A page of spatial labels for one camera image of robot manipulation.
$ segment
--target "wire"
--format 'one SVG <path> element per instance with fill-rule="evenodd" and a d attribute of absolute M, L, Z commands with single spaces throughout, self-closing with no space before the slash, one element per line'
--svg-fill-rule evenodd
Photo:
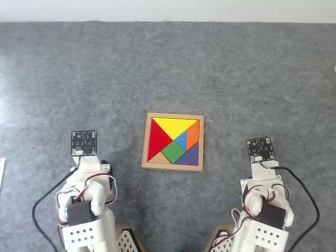
<path fill-rule="evenodd" d="M 242 220 L 239 229 L 237 229 L 235 232 L 233 232 L 233 234 L 227 236 L 226 238 L 223 238 L 223 239 L 220 240 L 218 243 L 212 245 L 212 247 L 210 248 L 209 251 L 211 251 L 212 249 L 214 249 L 215 247 L 217 247 L 217 246 L 220 245 L 221 243 L 225 242 L 226 240 L 228 240 L 228 239 L 230 239 L 230 238 L 233 238 L 233 237 L 238 233 L 238 231 L 242 228 L 243 223 L 244 223 L 244 221 L 245 221 L 246 219 L 251 219 L 251 217 L 245 217 L 245 218 Z"/>
<path fill-rule="evenodd" d="M 280 186 L 282 186 L 284 189 L 286 189 L 286 191 L 287 191 L 287 196 L 285 196 L 285 197 L 286 197 L 286 200 L 289 200 L 289 196 L 290 196 L 289 188 L 286 187 L 286 186 L 283 185 L 283 184 L 273 184 L 273 185 L 272 185 L 272 188 L 273 188 L 275 185 L 280 185 Z"/>
<path fill-rule="evenodd" d="M 233 216 L 234 213 L 236 213 L 236 214 L 238 215 L 238 217 L 239 217 L 239 216 L 240 216 L 240 212 L 239 212 L 239 210 L 236 209 L 236 208 L 233 208 L 233 209 L 231 210 L 231 216 L 232 216 L 232 219 L 233 219 L 233 221 L 235 222 L 235 226 L 238 227 L 237 220 L 236 220 L 236 218 Z"/>
<path fill-rule="evenodd" d="M 44 236 L 44 238 L 50 243 L 50 245 L 53 247 L 53 250 L 55 252 L 58 252 L 56 245 L 53 243 L 53 241 L 49 238 L 49 236 L 43 231 L 43 229 L 40 227 L 40 225 L 37 223 L 36 219 L 36 207 L 38 204 L 44 200 L 53 190 L 55 190 L 61 183 L 63 183 L 68 177 L 74 174 L 76 170 L 78 170 L 80 164 L 80 156 L 77 167 L 75 167 L 71 172 L 69 172 L 67 175 L 64 176 L 56 185 L 54 185 L 48 192 L 46 192 L 41 198 L 39 198 L 33 205 L 33 208 L 31 209 L 31 217 L 33 218 L 33 222 L 36 226 L 36 228 L 39 230 L 39 232 Z"/>
<path fill-rule="evenodd" d="M 267 191 L 267 199 L 266 200 L 268 200 L 269 199 L 269 192 L 268 192 L 268 190 L 267 190 L 267 187 L 265 187 L 264 185 L 255 185 L 255 186 L 252 186 L 247 192 L 246 192 L 246 195 L 245 195 L 245 198 L 244 198 L 244 211 L 247 213 L 247 215 L 249 216 L 249 217 L 251 217 L 251 218 L 253 218 L 253 219 L 255 219 L 256 217 L 246 208 L 246 204 L 245 204 L 245 200 L 246 200 L 246 198 L 247 198 L 247 195 L 250 193 L 250 192 L 252 192 L 253 190 L 258 190 L 258 189 L 256 189 L 256 188 L 258 188 L 258 187 L 264 187 L 264 188 L 266 188 L 266 191 Z"/>
<path fill-rule="evenodd" d="M 277 167 L 271 167 L 271 169 L 273 170 L 286 170 L 287 172 L 289 172 L 299 183 L 300 185 L 302 186 L 302 188 L 304 189 L 304 191 L 307 193 L 308 197 L 310 198 L 310 201 L 312 202 L 315 210 L 316 210 L 316 219 L 315 221 L 313 222 L 313 224 L 311 224 L 300 236 L 299 238 L 297 238 L 297 240 L 293 243 L 293 245 L 289 248 L 288 252 L 292 252 L 293 249 L 297 246 L 297 244 L 304 238 L 304 236 L 310 232 L 315 226 L 316 224 L 319 222 L 320 220 L 320 211 L 319 211 L 319 208 L 313 198 L 313 196 L 310 194 L 310 192 L 308 191 L 308 189 L 306 188 L 306 186 L 304 185 L 303 181 L 301 179 L 299 179 L 295 173 L 290 169 L 290 168 L 287 168 L 287 167 L 284 167 L 284 166 L 277 166 Z"/>
<path fill-rule="evenodd" d="M 58 195 L 60 194 L 68 194 L 68 193 L 71 193 L 73 192 L 74 190 L 76 190 L 78 193 L 80 193 L 80 191 L 75 187 L 75 185 L 73 186 L 70 186 L 68 188 L 65 188 L 59 192 L 56 193 L 55 195 L 55 201 L 56 201 L 56 204 L 57 204 L 57 208 L 59 208 L 59 200 L 58 200 Z"/>
<path fill-rule="evenodd" d="M 114 178 L 112 175 L 108 174 L 108 173 L 97 173 L 97 174 L 95 174 L 95 175 L 89 176 L 89 177 L 85 180 L 85 187 L 84 187 L 84 189 L 83 189 L 83 190 L 77 195 L 77 197 L 76 197 L 75 199 L 73 199 L 73 200 L 74 200 L 74 201 L 78 201 L 78 200 L 83 196 L 84 192 L 85 192 L 86 189 L 88 188 L 87 183 L 88 183 L 91 179 L 93 179 L 93 178 L 95 178 L 95 177 L 101 177 L 101 176 L 108 176 L 108 177 L 110 177 L 111 179 L 113 179 L 113 181 L 114 181 L 114 188 L 115 188 L 115 192 L 116 192 L 116 193 L 115 193 L 115 197 L 114 197 L 112 200 L 105 202 L 105 205 L 109 205 L 109 204 L 114 203 L 114 202 L 117 200 L 117 197 L 118 197 L 118 188 L 117 188 L 117 183 L 116 183 L 115 178 Z"/>

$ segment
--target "black cable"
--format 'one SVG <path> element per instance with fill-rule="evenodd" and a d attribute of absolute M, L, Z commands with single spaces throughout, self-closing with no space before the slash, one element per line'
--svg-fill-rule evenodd
<path fill-rule="evenodd" d="M 316 224 L 319 222 L 320 220 L 320 211 L 319 208 L 313 198 L 313 196 L 311 196 L 310 192 L 308 191 L 308 189 L 306 188 L 306 186 L 304 185 L 304 183 L 302 182 L 301 179 L 299 179 L 294 172 L 292 172 L 292 170 L 290 168 L 287 167 L 283 167 L 283 166 L 278 166 L 278 167 L 270 167 L 270 169 L 274 169 L 274 170 L 286 170 L 287 172 L 289 172 L 302 186 L 302 188 L 305 190 L 305 192 L 307 193 L 308 197 L 310 198 L 312 204 L 314 205 L 314 208 L 316 210 L 316 219 L 313 222 L 313 224 L 311 224 L 300 236 L 299 238 L 297 238 L 297 240 L 293 243 L 293 245 L 289 248 L 288 252 L 292 252 L 293 249 L 296 247 L 296 245 L 304 238 L 304 236 L 310 232 L 315 226 Z"/>
<path fill-rule="evenodd" d="M 44 200 L 53 190 L 55 190 L 61 183 L 63 183 L 68 177 L 70 177 L 71 175 L 73 175 L 73 173 L 78 170 L 78 166 L 80 164 L 80 156 L 79 156 L 79 161 L 78 161 L 78 165 L 77 167 L 69 172 L 67 175 L 65 175 L 64 178 L 62 178 L 55 186 L 53 186 L 48 192 L 46 192 L 41 198 L 39 198 L 35 204 L 33 205 L 33 209 L 31 210 L 31 216 L 33 218 L 33 222 L 36 226 L 36 228 L 39 230 L 39 232 L 44 236 L 44 238 L 50 243 L 50 245 L 53 247 L 53 250 L 55 252 L 58 252 L 57 248 L 56 248 L 56 245 L 53 243 L 53 241 L 49 238 L 49 236 L 42 230 L 42 228 L 40 227 L 40 225 L 37 223 L 37 219 L 35 217 L 35 211 L 36 211 L 36 207 L 37 205 L 42 201 Z"/>

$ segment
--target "carpet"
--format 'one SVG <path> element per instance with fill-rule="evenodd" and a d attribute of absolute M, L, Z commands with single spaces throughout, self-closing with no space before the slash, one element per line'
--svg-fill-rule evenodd
<path fill-rule="evenodd" d="M 98 130 L 119 186 L 111 206 L 151 252 L 203 251 L 241 208 L 245 140 L 269 135 L 321 221 L 295 251 L 334 251 L 336 25 L 1 23 L 0 251 L 51 251 L 33 203 L 74 165 L 71 130 Z M 147 112 L 205 117 L 204 172 L 141 169 Z M 314 220 L 298 183 L 287 248 Z M 61 250 L 53 193 L 37 218 Z"/>

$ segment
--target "circuit board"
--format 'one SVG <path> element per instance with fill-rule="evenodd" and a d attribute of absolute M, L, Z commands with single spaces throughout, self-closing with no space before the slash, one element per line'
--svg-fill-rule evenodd
<path fill-rule="evenodd" d="M 71 133 L 72 156 L 97 155 L 97 131 L 72 131 Z"/>
<path fill-rule="evenodd" d="M 271 138 L 254 138 L 246 141 L 248 155 L 251 163 L 274 160 L 274 151 Z"/>

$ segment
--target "perforated white bracket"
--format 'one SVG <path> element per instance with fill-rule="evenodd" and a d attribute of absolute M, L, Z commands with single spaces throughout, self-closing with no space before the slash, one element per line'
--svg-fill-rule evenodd
<path fill-rule="evenodd" d="M 119 252 L 140 252 L 128 230 L 123 230 L 118 238 Z"/>
<path fill-rule="evenodd" d="M 223 235 L 228 235 L 227 231 L 222 231 L 219 234 L 220 236 Z M 218 244 L 218 246 L 215 246 L 213 249 L 210 250 L 210 252 L 230 252 L 232 248 L 232 239 L 226 239 L 225 241 L 222 242 L 225 238 L 223 237 L 216 237 L 212 243 L 212 246 L 215 244 Z"/>
<path fill-rule="evenodd" d="M 246 240 L 252 244 L 267 248 L 274 252 L 283 252 L 288 232 L 252 220 L 248 226 Z"/>
<path fill-rule="evenodd" d="M 66 250 L 86 247 L 104 241 L 101 219 L 64 227 L 62 231 Z"/>

